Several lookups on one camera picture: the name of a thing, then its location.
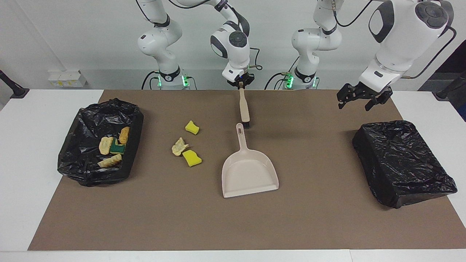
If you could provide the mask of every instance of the white wall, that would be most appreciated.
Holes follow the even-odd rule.
[[[137,89],[148,70],[156,69],[155,61],[137,48],[138,37],[151,28],[134,0],[0,0],[0,68],[12,79],[29,88],[51,88],[48,70],[59,65],[41,48],[25,24],[10,7],[17,2],[45,41],[67,69],[80,69],[93,89]],[[230,0],[252,27],[252,47],[262,49],[259,62],[265,68],[256,74],[251,88],[263,88],[274,72],[287,70],[297,57],[291,46],[291,35],[300,28],[316,27],[312,14],[315,0]],[[397,90],[417,90],[438,66],[466,38],[464,0],[450,0],[455,7],[458,31],[456,41],[418,80],[400,80]],[[181,10],[164,1],[166,11],[183,27],[183,37],[171,49],[179,56],[186,72],[204,89],[229,88],[220,74],[226,61],[211,50],[209,38],[224,19],[211,6]],[[339,17],[346,23],[367,3],[347,0]],[[378,50],[378,44],[367,28],[368,20],[379,3],[375,2],[349,28],[342,28],[342,46],[331,52],[319,52],[320,88],[339,89],[355,83],[359,74]],[[448,41],[450,32],[439,39],[412,67],[419,72]],[[0,83],[0,103],[9,96]]]

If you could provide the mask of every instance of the dustpan handle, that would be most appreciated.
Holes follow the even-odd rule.
[[[238,133],[238,140],[240,142],[240,151],[247,149],[246,136],[244,135],[243,124],[239,123],[236,125],[236,132]]]

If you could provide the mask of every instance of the trash bag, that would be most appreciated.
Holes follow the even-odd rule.
[[[353,146],[372,194],[385,206],[400,208],[458,191],[413,123],[364,124]]]
[[[112,99],[81,108],[58,155],[58,172],[83,186],[115,184],[127,179],[139,146],[144,116],[137,105]],[[116,166],[101,168],[98,162],[111,155],[100,154],[102,137],[119,137],[130,127],[123,160]]]

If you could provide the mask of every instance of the yellow sponge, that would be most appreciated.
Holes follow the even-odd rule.
[[[193,121],[189,121],[188,125],[185,127],[186,131],[191,132],[195,135],[199,133],[199,127],[194,124]]]
[[[202,159],[198,157],[196,152],[194,152],[193,150],[188,150],[186,152],[183,152],[183,157],[185,157],[186,162],[188,162],[189,167],[199,165],[200,163],[202,163]]]

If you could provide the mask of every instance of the circular gray joint cap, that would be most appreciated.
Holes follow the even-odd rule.
[[[418,18],[428,27],[438,29],[448,22],[448,13],[439,5],[421,2],[416,6]]]
[[[230,34],[229,41],[234,47],[243,48],[247,44],[247,36],[241,31],[235,31]]]

